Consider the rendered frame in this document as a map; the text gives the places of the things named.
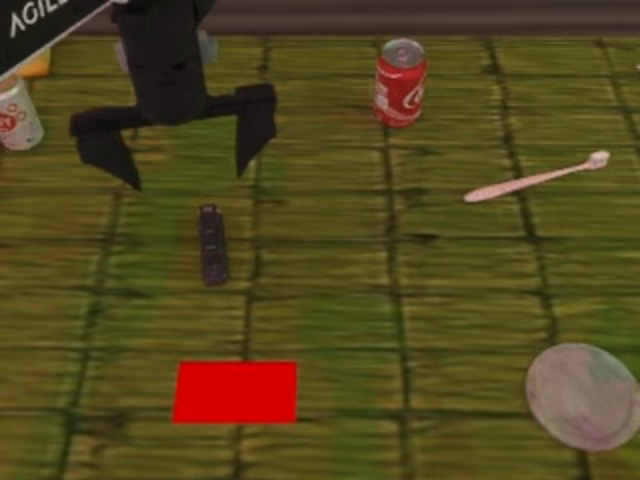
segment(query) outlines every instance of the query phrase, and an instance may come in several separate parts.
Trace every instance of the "soda can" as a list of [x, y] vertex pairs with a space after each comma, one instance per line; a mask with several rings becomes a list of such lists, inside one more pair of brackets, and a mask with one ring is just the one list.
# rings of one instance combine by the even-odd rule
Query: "soda can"
[[422, 113], [428, 63], [422, 46], [413, 40], [391, 40], [378, 58], [373, 111], [388, 127], [408, 127]]
[[30, 150], [44, 137], [44, 129], [22, 78], [0, 82], [0, 143], [9, 150]]

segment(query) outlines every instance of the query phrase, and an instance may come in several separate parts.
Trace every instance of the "red rectangle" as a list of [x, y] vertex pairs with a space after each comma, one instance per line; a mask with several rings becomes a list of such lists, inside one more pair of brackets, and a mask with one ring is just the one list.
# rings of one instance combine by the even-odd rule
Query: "red rectangle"
[[180, 362], [174, 423], [293, 423], [295, 362]]

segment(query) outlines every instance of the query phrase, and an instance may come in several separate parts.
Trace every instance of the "toothbrush handle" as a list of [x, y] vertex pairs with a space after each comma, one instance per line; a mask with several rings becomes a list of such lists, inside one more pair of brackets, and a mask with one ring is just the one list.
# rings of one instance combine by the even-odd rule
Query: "toothbrush handle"
[[523, 188], [531, 187], [533, 185], [538, 185], [540, 183], [553, 180], [554, 178], [564, 177], [565, 175], [569, 175], [570, 173], [574, 172], [580, 172], [582, 170], [585, 170], [586, 168], [586, 165], [580, 164], [574, 165], [573, 167], [561, 168], [552, 172], [538, 173], [537, 175], [522, 177], [502, 183], [496, 183], [494, 185], [478, 188], [467, 193], [464, 197], [464, 200], [467, 203], [476, 203], [485, 200], [491, 200], [492, 198], [500, 197], [517, 190], [522, 190]]

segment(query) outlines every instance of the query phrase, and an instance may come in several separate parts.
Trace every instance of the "mossy wooden surface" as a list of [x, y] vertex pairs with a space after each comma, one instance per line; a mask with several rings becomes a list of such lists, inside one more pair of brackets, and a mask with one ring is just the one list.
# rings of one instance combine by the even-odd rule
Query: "mossy wooden surface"
[[[31, 85], [46, 140], [2, 158], [0, 478], [585, 475], [522, 382], [550, 341], [595, 343], [640, 375], [640, 40], [420, 39], [424, 115], [388, 136], [370, 110], [383, 40], [221, 39], [211, 92], [275, 82], [278, 139], [237, 180], [233, 119], [127, 133], [142, 194], [81, 165], [67, 133], [74, 111], [132, 101], [114, 40], [54, 48]], [[462, 203], [514, 162], [600, 148], [607, 169], [525, 203]], [[198, 272], [205, 202], [229, 237], [233, 279], [215, 290]], [[169, 423], [180, 360], [243, 356], [299, 361], [297, 425]], [[639, 442], [590, 455], [585, 478], [637, 478]]]

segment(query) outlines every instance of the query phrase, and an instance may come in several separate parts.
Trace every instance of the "pink toothbrush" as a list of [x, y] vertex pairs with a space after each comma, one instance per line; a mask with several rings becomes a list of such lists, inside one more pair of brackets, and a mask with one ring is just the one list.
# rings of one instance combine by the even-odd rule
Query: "pink toothbrush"
[[584, 170], [598, 170], [600, 168], [606, 167], [608, 161], [609, 152], [600, 150], [589, 155], [589, 159], [586, 162], [583, 162], [579, 165], [574, 165], [573, 167], [561, 168], [552, 172], [539, 173], [537, 175], [531, 175], [529, 177], [517, 178], [515, 180], [509, 180], [507, 182], [496, 183], [487, 187], [478, 188], [467, 193], [464, 196], [464, 201], [467, 203], [484, 202], [486, 200], [491, 200], [492, 198], [507, 195], [508, 193], [512, 193], [517, 190], [522, 190], [523, 188], [528, 188], [533, 185], [548, 182], [549, 180], [553, 180], [554, 178], [564, 177], [565, 175], [569, 175], [570, 173], [582, 172]]

